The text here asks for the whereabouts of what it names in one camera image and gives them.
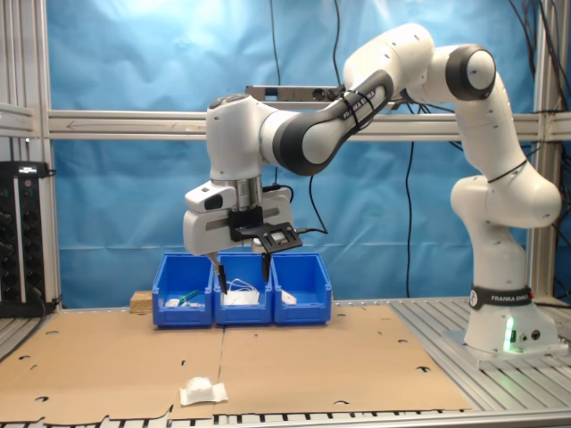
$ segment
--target control box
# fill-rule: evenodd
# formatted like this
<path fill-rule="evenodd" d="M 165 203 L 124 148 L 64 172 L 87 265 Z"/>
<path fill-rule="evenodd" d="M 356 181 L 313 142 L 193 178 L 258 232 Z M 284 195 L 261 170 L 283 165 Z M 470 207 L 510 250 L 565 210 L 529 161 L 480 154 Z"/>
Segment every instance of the control box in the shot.
<path fill-rule="evenodd" d="M 45 163 L 0 162 L 0 317 L 40 317 L 57 306 L 59 296 L 46 284 L 42 238 L 48 174 Z"/>

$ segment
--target metal table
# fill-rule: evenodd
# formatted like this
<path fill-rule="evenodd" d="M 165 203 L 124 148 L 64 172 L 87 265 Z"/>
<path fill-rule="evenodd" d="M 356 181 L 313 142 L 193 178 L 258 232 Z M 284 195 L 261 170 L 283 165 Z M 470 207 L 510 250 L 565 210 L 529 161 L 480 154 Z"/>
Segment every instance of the metal table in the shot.
<path fill-rule="evenodd" d="M 443 334 L 462 330 L 468 322 L 466 298 L 348 300 L 337 306 L 389 305 L 422 341 L 426 351 L 460 387 L 472 405 L 468 411 L 379 412 L 288 415 L 214 416 L 208 420 L 170 421 L 169 414 L 151 420 L 103 420 L 86 428 L 183 428 L 206 425 L 292 427 L 404 427 L 404 426 L 571 426 L 571 357 L 529 358 L 517 363 L 496 363 L 491 370 L 476 370 L 463 363 Z M 571 310 L 544 308 L 571 339 Z M 10 349 L 36 320 L 0 320 L 0 355 Z M 0 428 L 41 428 L 35 424 L 0 424 Z"/>

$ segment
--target wooden block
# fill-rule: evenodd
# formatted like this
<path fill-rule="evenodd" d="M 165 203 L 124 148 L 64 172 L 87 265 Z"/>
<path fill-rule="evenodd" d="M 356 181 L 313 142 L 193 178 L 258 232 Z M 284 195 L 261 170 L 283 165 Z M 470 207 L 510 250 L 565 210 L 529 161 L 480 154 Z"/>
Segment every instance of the wooden block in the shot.
<path fill-rule="evenodd" d="M 151 292 L 135 292 L 131 297 L 131 314 L 150 314 L 153 312 Z"/>

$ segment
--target green led light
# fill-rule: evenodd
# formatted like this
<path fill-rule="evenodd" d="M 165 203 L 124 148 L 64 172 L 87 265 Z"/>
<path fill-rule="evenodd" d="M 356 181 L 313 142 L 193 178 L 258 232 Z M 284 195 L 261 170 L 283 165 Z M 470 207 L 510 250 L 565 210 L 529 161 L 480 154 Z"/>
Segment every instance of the green led light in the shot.
<path fill-rule="evenodd" d="M 506 322 L 506 335 L 503 340 L 503 350 L 504 352 L 509 351 L 511 345 L 511 332 L 514 330 L 514 317 L 509 317 Z"/>

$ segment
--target green object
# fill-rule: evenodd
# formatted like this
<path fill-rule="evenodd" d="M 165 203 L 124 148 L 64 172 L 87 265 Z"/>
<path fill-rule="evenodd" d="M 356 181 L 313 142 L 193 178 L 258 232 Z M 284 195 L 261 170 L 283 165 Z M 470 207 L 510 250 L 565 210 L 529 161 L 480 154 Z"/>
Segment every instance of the green object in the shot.
<path fill-rule="evenodd" d="M 182 296 L 180 299 L 178 299 L 178 304 L 182 305 L 185 301 L 191 300 L 198 293 L 199 293 L 198 290 L 194 290 L 193 292 L 190 292 L 189 294 Z"/>
<path fill-rule="evenodd" d="M 514 330 L 514 317 L 509 317 L 506 322 L 506 335 L 503 341 L 504 352 L 509 352 L 511 348 L 511 332 Z"/>

